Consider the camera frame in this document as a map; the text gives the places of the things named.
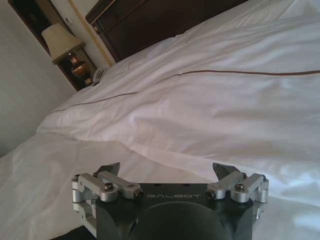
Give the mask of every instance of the wooden headboard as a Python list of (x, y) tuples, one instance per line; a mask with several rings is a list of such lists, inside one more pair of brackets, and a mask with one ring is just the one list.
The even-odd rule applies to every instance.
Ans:
[(247, 0), (99, 0), (86, 20), (116, 62)]

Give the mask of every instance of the silver metal bracket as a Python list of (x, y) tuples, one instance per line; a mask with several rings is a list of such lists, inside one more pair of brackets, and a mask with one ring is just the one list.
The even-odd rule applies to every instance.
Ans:
[(143, 191), (138, 183), (126, 181), (108, 171), (90, 175), (83, 173), (72, 179), (73, 209), (81, 214), (83, 225), (97, 237), (96, 199), (103, 202), (117, 200), (118, 191), (126, 199), (136, 199)]
[(235, 184), (240, 183), (243, 179), (244, 176), (242, 172), (234, 171), (218, 182), (209, 183), (207, 185), (206, 195), (213, 200), (224, 199), (226, 191), (231, 190)]
[[(218, 167), (225, 170), (224, 165), (218, 164)], [(231, 199), (235, 202), (247, 203), (249, 199), (253, 200), (253, 222), (256, 223), (267, 208), (269, 180), (261, 174), (254, 173), (247, 177), (236, 168), (232, 170), (218, 182), (209, 183), (206, 196), (212, 200), (224, 199), (226, 191), (230, 191)]]

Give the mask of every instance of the white bed sheet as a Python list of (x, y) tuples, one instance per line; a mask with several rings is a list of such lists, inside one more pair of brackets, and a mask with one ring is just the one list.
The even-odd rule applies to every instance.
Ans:
[[(50, 114), (36, 136), (0, 160), (0, 239), (48, 239), (79, 226), (70, 194), (76, 173), (121, 162), (119, 174), (129, 181), (206, 183), (217, 180), (213, 161), (270, 179), (273, 197), (254, 239), (318, 239), (319, 74), (202, 72), (164, 80), (203, 69), (318, 70), (320, 15), (309, 10), (319, 2), (268, 3), (231, 10), (240, 25), (220, 15), (133, 56), (58, 110), (139, 93)], [(274, 6), (282, 14), (255, 14)]]

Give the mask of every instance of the white wall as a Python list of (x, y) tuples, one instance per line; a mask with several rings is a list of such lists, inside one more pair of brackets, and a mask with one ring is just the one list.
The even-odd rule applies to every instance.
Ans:
[(0, 0), (0, 157), (75, 92), (8, 0)]
[[(84, 47), (84, 49), (88, 53), (88, 55), (90, 56), (90, 58), (92, 59), (96, 67), (97, 68), (109, 67), (107, 61), (104, 59), (99, 49), (97, 48), (96, 44), (88, 34), (86, 28), (83, 26), (78, 16), (75, 14), (68, 0), (51, 0), (51, 2), (55, 6), (55, 8), (58, 10), (58, 12), (60, 13), (63, 19), (67, 17), (69, 20), (71, 20), (72, 25), (69, 26), (70, 29), (72, 30), (75, 36), (82, 39), (86, 43), (86, 46)], [(73, 2), (78, 8), (83, 18), (85, 19), (87, 13), (98, 2), (98, 0), (73, 0)], [(95, 35), (95, 37), (97, 38), (97, 40), (100, 42), (104, 51), (107, 53), (110, 59), (114, 61), (108, 49), (106, 48), (104, 42), (100, 39), (99, 35), (96, 34), (95, 30), (92, 28), (90, 24), (88, 25), (92, 30), (93, 34)]]

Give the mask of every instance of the brass vase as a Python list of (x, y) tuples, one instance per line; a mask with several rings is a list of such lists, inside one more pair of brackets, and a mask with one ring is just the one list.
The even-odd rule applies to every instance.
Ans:
[(70, 57), (70, 61), (72, 63), (72, 73), (83, 80), (85, 82), (85, 86), (91, 85), (92, 79), (89, 65), (85, 61), (80, 60), (76, 55), (72, 55)]

